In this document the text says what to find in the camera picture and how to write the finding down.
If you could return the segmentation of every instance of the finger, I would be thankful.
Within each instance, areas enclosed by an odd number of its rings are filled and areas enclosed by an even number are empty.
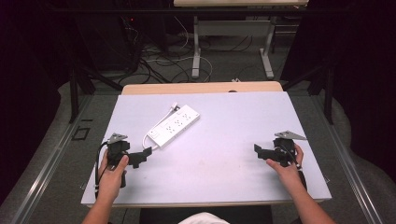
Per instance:
[[[267,159],[265,162],[267,162],[267,164],[271,166],[271,168],[273,168],[277,173],[279,173],[280,169],[282,168],[276,161],[271,159]]]
[[[303,157],[304,157],[304,153],[303,150],[301,149],[301,147],[297,144],[294,143],[294,148],[297,151],[297,156],[296,156],[296,160],[300,165],[303,165]]]
[[[105,153],[103,154],[102,161],[100,163],[99,171],[103,172],[107,167],[107,149],[105,150]]]
[[[119,162],[119,165],[118,165],[117,168],[114,170],[114,172],[117,173],[117,174],[119,174],[119,175],[121,175],[121,174],[124,172],[125,167],[128,165],[128,160],[129,160],[129,157],[128,157],[127,155],[124,155],[124,156],[121,158],[121,160],[120,160],[120,162]]]

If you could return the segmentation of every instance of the wrist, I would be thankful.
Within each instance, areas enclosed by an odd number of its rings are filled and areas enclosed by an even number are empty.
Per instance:
[[[301,182],[299,184],[292,186],[291,188],[288,188],[288,193],[293,199],[297,196],[308,194],[308,192],[306,191],[305,187]]]
[[[110,206],[113,204],[114,200],[111,200],[107,197],[101,197],[99,194],[98,198],[96,199],[95,204],[101,204],[102,206]]]

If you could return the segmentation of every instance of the white tabletop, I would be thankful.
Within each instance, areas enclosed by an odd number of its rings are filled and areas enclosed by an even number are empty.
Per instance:
[[[121,95],[103,141],[113,133],[127,134],[129,151],[142,151],[143,136],[173,102],[190,106],[200,119],[167,147],[154,150],[138,169],[127,167],[126,187],[114,206],[291,202],[275,171],[253,149],[254,144],[273,149],[274,134],[286,130],[305,136],[286,92]],[[295,142],[304,150],[310,195],[317,201],[330,199],[308,141]],[[81,203],[94,203],[93,185],[92,170]]]
[[[175,0],[176,7],[303,6],[308,0]]]

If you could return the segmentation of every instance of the outlet socket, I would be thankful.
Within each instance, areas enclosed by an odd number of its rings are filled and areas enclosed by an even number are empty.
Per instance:
[[[198,112],[184,105],[177,112],[151,129],[148,132],[148,137],[159,147],[164,147],[187,130],[199,118],[200,114]]]

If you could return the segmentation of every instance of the metal bracket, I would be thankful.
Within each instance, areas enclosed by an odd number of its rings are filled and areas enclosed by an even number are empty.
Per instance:
[[[119,133],[113,133],[111,135],[111,137],[108,138],[107,143],[108,144],[112,144],[112,143],[115,143],[115,142],[119,142],[120,140],[125,139],[127,137],[128,137],[127,135],[122,135],[122,134],[119,134]]]
[[[286,139],[306,140],[306,137],[300,136],[297,133],[292,133],[291,131],[285,131],[283,133],[275,133],[275,136]]]

